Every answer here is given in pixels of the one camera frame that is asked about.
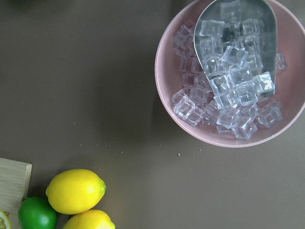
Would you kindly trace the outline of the wooden cutting board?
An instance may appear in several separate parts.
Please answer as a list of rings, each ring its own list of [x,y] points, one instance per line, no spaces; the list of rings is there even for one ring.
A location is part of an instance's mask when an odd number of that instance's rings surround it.
[[[0,159],[0,209],[8,214],[13,229],[19,229],[18,211],[28,196],[32,164]]]

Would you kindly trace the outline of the yellow lemon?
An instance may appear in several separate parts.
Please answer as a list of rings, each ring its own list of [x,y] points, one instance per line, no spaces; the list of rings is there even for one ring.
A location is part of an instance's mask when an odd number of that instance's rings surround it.
[[[64,229],[115,229],[107,213],[91,209],[71,217],[63,226]]]
[[[105,191],[106,184],[96,173],[87,169],[72,169],[51,180],[46,196],[57,212],[74,215],[96,206]]]

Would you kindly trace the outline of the lemon slice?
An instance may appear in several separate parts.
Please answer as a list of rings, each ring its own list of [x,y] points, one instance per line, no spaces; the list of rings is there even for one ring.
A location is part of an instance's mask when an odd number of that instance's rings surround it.
[[[10,220],[3,211],[0,211],[0,229],[11,229]]]

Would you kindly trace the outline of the yellow lemon lower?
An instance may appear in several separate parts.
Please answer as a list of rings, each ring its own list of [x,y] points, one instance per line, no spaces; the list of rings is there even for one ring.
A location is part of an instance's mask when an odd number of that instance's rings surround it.
[[[91,209],[71,217],[63,226],[64,229],[115,229],[107,213]]]

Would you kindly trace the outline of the yellow lemon upper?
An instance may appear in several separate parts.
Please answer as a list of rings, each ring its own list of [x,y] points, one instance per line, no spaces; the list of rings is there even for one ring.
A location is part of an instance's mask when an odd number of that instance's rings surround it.
[[[106,184],[96,173],[87,169],[72,169],[51,180],[46,196],[57,212],[74,215],[96,206],[105,191]]]

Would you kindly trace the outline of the pink bowl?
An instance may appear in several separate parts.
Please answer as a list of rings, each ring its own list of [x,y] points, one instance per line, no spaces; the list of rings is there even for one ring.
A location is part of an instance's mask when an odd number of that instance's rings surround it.
[[[218,135],[212,126],[192,127],[172,110],[170,98],[181,89],[179,57],[173,50],[173,34],[187,21],[197,20],[210,0],[197,0],[182,9],[166,28],[155,58],[155,80],[160,100],[169,116],[184,132],[203,142],[230,148],[250,147],[267,142],[288,129],[305,109],[305,22],[300,21],[281,3],[270,0],[277,19],[278,51],[285,55],[287,69],[276,75],[275,98],[283,104],[283,119],[271,128],[259,129],[249,140]]]

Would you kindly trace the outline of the metal ice scoop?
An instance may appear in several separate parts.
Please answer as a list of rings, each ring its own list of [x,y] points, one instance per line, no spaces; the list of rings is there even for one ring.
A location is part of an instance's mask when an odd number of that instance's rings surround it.
[[[213,1],[195,24],[193,44],[215,96],[274,94],[277,22],[266,1]]]

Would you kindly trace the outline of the green lime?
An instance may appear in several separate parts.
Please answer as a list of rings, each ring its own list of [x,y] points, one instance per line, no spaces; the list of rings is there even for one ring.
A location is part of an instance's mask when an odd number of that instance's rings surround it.
[[[26,198],[18,211],[21,229],[54,229],[57,213],[48,200],[41,197]]]

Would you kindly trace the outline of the clear ice cubes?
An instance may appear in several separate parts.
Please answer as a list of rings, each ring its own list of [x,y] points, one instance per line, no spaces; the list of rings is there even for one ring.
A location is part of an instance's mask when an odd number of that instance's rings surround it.
[[[217,0],[173,34],[182,87],[170,99],[190,126],[249,139],[282,120],[274,98],[275,16],[262,0]]]

